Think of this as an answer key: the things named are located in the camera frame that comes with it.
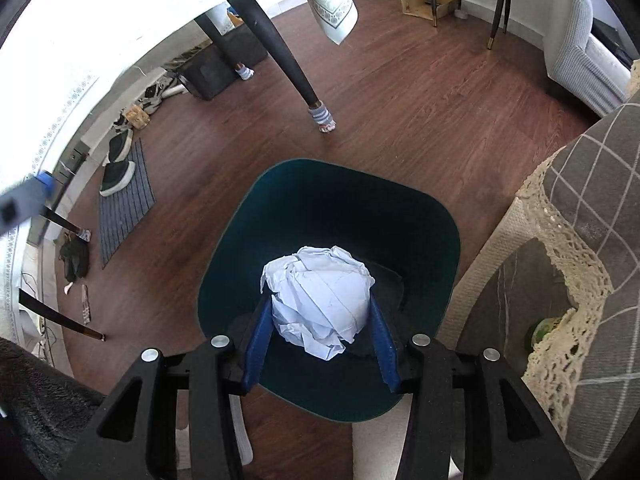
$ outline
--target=chair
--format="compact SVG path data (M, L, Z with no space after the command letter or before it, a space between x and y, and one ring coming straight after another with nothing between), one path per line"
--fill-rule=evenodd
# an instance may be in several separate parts
M630 72L593 34L591 0L554 0L543 41L548 76L604 117L625 100Z
M435 336L460 257L450 214L415 189L305 159L266 171L229 222L200 287L204 334L226 333L238 316L254 310L266 263L302 246L333 245L366 264L380 308L402 310L414 328ZM341 422L379 416L401 399L382 381L368 326L327 362L274 333L260 384Z

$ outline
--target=dark green chair seat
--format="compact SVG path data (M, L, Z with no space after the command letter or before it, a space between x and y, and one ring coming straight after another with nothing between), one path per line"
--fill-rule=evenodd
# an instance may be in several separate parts
M381 309L400 309L416 330L435 335L460 257L450 214L415 189L306 159L266 171L229 222L200 286L204 334L225 333L237 316L254 310L267 262L302 246L334 245L366 264ZM341 422L374 418L400 399L382 381L367 327L328 362L274 332L260 384Z

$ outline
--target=metal bolt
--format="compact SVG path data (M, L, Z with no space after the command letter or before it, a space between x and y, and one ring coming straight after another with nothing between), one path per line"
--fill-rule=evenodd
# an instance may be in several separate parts
M217 335L211 338L211 346L216 348L224 348L229 344L229 338L226 335Z
M427 346L431 342L431 338L426 334L416 334L411 338L416 346Z
M497 361L500 359L500 352L498 352L495 348L485 348L482 355L487 361Z
M147 348L144 352L142 352L141 357L144 362L150 363L158 359L159 355L160 352L158 352L158 350L156 350L155 348Z

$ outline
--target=cardboard box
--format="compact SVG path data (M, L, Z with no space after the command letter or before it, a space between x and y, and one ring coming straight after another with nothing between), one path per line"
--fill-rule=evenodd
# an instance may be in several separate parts
M433 21L431 12L431 0L400 0L402 2L402 13L409 16L418 16ZM436 0L436 17L442 18L456 9L458 0Z

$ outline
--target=white sofa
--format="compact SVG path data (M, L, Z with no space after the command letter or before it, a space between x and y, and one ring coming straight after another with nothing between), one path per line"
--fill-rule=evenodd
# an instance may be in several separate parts
M629 70L591 34L591 0L554 0L543 40L548 76L600 117L625 100Z

